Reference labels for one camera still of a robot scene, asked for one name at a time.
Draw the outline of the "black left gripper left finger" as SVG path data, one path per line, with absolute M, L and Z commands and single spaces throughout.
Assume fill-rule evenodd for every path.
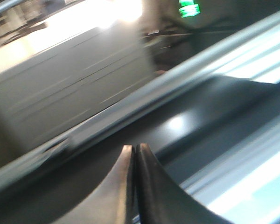
M 133 146 L 124 145 L 104 180 L 55 224 L 130 224 L 133 210 Z

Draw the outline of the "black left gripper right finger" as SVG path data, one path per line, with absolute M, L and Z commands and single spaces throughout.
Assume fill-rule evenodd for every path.
M 143 224 L 227 224 L 167 174 L 146 143 L 136 147 L 137 197 Z

